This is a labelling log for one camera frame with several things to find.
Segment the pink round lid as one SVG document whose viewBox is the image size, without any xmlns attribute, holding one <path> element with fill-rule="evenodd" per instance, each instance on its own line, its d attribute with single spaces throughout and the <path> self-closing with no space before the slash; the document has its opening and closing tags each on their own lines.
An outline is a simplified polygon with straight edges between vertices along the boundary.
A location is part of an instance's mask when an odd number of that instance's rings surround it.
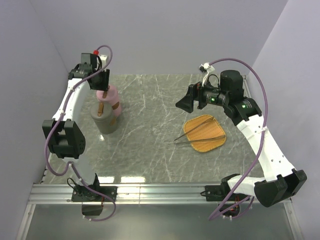
<svg viewBox="0 0 320 240">
<path fill-rule="evenodd" d="M 114 85 L 109 85 L 107 91 L 97 90 L 96 97 L 98 101 L 108 102 L 112 106 L 120 101 L 118 90 Z"/>
</svg>

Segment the metal tongs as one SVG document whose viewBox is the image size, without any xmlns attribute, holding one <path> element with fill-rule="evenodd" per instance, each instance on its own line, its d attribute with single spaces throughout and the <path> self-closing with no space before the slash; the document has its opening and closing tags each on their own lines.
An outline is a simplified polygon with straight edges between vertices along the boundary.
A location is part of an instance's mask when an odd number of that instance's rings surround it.
<svg viewBox="0 0 320 240">
<path fill-rule="evenodd" d="M 176 143 L 181 138 L 186 137 L 186 143 L 208 143 L 210 141 L 224 140 L 226 133 L 211 115 L 201 115 L 188 120 L 183 125 L 183 134 L 173 140 Z"/>
</svg>

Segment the pink cylindrical container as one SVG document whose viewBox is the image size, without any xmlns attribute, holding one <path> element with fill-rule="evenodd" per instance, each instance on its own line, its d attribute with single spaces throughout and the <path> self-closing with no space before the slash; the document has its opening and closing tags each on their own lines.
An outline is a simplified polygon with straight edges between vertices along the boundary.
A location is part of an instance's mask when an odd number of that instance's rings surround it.
<svg viewBox="0 0 320 240">
<path fill-rule="evenodd" d="M 119 96 L 108 99 L 108 103 L 111 105 L 115 117 L 119 117 L 122 113 L 122 105 Z"/>
</svg>

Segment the grey round lid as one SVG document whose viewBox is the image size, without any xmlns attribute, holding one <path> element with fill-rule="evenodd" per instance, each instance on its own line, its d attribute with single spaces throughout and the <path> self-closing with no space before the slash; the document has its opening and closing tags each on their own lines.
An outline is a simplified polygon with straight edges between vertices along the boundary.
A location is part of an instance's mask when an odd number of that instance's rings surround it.
<svg viewBox="0 0 320 240">
<path fill-rule="evenodd" d="M 113 108 L 107 102 L 96 102 L 90 108 L 90 115 L 96 122 L 110 122 L 114 117 Z"/>
</svg>

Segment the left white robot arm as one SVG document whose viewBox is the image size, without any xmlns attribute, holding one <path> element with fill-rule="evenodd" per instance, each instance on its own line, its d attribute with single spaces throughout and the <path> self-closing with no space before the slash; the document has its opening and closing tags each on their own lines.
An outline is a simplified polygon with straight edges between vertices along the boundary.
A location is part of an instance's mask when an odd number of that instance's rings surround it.
<svg viewBox="0 0 320 240">
<path fill-rule="evenodd" d="M 84 100 L 90 90 L 107 90 L 113 55 L 82 53 L 78 63 L 67 77 L 67 88 L 62 102 L 49 120 L 44 120 L 44 156 L 46 167 L 54 176 L 62 177 L 69 169 L 77 180 L 73 192 L 89 202 L 114 202 L 116 190 L 107 192 L 84 156 L 86 139 L 77 121 Z"/>
</svg>

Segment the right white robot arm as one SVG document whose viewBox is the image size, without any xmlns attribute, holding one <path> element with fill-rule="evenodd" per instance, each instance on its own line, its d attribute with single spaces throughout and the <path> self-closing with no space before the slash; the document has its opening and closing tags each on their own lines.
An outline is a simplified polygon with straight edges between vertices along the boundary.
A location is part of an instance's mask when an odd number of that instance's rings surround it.
<svg viewBox="0 0 320 240">
<path fill-rule="evenodd" d="M 270 207 L 294 196 L 307 180 L 303 170 L 297 170 L 284 156 L 266 126 L 266 114 L 252 98 L 246 97 L 243 77 L 237 70 L 220 73 L 218 86 L 211 85 L 210 74 L 202 82 L 190 84 L 185 96 L 175 106 L 192 113 L 208 104 L 223 108 L 224 113 L 243 134 L 256 155 L 263 177 L 232 174 L 222 179 L 220 193 L 226 200 L 238 194 L 252 196 Z"/>
</svg>

